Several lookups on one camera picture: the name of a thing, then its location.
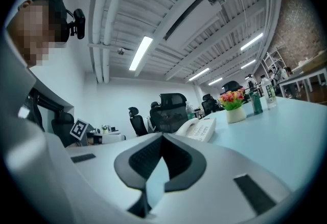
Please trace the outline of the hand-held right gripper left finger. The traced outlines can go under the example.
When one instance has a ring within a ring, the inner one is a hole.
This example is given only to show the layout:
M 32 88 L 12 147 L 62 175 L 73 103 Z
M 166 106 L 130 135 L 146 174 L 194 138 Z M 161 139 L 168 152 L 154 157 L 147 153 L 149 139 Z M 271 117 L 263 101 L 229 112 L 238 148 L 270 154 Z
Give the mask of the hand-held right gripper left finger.
M 162 137 L 162 133 L 157 133 L 115 158 L 115 172 L 127 187 L 146 189 L 146 182 L 161 159 Z

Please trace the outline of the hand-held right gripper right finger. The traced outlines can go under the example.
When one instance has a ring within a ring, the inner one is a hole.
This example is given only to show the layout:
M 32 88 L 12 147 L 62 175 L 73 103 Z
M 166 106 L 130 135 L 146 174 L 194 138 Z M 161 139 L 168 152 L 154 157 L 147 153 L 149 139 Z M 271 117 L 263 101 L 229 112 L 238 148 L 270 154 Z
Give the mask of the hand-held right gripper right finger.
M 165 192 L 190 188 L 206 170 L 206 158 L 200 151 L 167 133 L 162 135 L 162 158 L 169 173 Z

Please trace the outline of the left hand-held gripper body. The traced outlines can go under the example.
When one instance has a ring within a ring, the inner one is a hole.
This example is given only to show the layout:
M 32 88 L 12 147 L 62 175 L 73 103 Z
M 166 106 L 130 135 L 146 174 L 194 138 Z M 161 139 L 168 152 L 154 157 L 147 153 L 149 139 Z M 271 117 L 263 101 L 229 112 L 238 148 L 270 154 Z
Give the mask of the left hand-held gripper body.
M 77 146 L 87 146 L 87 128 L 89 124 L 78 119 L 76 122 L 65 125 L 66 143 L 65 147 L 73 144 Z

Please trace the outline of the white telephone handset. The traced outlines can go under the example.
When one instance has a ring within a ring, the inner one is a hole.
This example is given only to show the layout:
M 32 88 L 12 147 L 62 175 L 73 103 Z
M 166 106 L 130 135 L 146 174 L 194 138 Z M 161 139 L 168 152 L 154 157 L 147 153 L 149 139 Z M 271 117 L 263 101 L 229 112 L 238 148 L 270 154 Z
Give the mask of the white telephone handset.
M 182 137 L 187 137 L 190 133 L 193 132 L 193 129 L 197 126 L 199 123 L 199 119 L 193 118 L 190 120 L 187 120 L 176 132 L 175 134 Z

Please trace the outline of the white desk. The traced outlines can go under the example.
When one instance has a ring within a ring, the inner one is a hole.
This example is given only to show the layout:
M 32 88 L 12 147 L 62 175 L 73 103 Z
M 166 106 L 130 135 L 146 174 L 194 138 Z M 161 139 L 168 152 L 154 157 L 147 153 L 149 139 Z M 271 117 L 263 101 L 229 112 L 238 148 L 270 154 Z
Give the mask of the white desk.
M 99 145 L 99 144 L 111 144 L 115 142 L 120 142 L 126 139 L 122 134 L 95 134 L 88 132 L 86 134 L 87 141 L 90 145 Z

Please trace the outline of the white telephone base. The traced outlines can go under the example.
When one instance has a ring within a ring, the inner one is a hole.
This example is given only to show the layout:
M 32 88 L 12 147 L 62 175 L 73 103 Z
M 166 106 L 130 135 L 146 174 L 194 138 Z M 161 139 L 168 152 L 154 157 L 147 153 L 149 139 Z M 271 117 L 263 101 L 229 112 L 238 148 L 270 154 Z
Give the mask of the white telephone base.
M 186 136 L 201 142 L 208 142 L 216 128 L 216 118 L 191 119 Z

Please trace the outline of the black mesh office chair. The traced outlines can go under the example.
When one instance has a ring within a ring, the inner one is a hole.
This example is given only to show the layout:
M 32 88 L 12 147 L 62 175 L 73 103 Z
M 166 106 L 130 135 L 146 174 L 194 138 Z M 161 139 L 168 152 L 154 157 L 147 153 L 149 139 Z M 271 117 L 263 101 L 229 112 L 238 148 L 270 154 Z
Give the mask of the black mesh office chair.
M 150 110 L 159 132 L 174 133 L 187 120 L 186 97 L 180 93 L 160 94 L 161 105 Z

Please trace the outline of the clear water bottle green label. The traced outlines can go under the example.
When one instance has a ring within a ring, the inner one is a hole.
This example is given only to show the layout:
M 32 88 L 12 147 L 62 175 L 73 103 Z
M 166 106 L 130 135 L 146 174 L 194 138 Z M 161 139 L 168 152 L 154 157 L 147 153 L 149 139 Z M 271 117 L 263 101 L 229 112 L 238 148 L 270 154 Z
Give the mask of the clear water bottle green label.
M 262 78 L 261 79 L 261 87 L 264 92 L 264 96 L 265 96 L 265 99 L 267 102 L 268 109 L 276 107 L 277 100 L 276 100 L 275 91 L 274 91 L 271 81 L 269 79 L 267 79 L 266 77 Z
M 187 114 L 188 120 L 196 118 L 194 108 L 189 101 L 186 101 L 185 112 Z

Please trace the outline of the person's white shirt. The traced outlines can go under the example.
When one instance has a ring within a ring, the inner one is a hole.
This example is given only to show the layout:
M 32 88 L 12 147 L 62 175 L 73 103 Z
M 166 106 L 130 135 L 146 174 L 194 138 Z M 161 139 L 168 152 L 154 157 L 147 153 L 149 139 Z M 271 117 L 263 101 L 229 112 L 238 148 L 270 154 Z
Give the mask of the person's white shirt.
M 27 68 L 7 31 L 0 38 L 0 152 L 13 169 L 37 162 L 49 163 L 45 133 L 18 117 L 36 79 Z

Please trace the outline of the artificial flowers white pot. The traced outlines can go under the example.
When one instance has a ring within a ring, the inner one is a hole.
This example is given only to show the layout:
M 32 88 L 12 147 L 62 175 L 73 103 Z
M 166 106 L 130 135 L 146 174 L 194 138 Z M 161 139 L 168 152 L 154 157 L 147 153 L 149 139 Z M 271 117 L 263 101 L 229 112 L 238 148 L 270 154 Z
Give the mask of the artificial flowers white pot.
M 242 107 L 244 101 L 243 88 L 222 94 L 219 101 L 226 110 L 226 119 L 229 124 L 246 119 L 246 113 Z

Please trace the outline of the dark green bottle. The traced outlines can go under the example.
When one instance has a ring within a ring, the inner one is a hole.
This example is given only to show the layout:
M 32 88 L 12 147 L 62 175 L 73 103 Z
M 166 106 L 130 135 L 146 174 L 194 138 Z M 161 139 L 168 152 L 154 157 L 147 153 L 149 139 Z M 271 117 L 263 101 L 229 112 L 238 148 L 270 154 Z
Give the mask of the dark green bottle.
M 249 91 L 249 96 L 252 103 L 253 112 L 255 115 L 261 114 L 263 112 L 260 96 L 256 88 L 252 88 Z

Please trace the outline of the white metal rack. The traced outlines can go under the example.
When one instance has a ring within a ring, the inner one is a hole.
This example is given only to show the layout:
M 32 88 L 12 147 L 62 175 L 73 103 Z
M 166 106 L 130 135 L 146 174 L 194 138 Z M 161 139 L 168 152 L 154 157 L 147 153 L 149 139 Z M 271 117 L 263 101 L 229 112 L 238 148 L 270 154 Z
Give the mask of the white metal rack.
M 263 58 L 263 63 L 266 71 L 285 68 L 286 64 L 278 51 L 278 48 L 273 49 L 271 52 L 267 52 Z

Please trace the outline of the wooden table white legs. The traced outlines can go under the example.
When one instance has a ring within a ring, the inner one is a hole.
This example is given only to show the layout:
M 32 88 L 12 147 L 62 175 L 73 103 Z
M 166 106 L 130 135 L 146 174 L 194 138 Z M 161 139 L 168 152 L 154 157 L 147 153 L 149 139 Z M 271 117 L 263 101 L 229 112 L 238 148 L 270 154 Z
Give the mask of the wooden table white legs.
M 322 51 L 321 54 L 316 55 L 300 67 L 294 69 L 293 75 L 279 83 L 282 97 L 287 97 L 286 87 L 294 83 L 296 83 L 298 91 L 300 92 L 299 83 L 301 82 L 305 89 L 307 101 L 310 102 L 310 93 L 313 92 L 310 79 L 314 77 L 317 78 L 319 85 L 324 83 L 324 86 L 327 86 L 327 50 Z

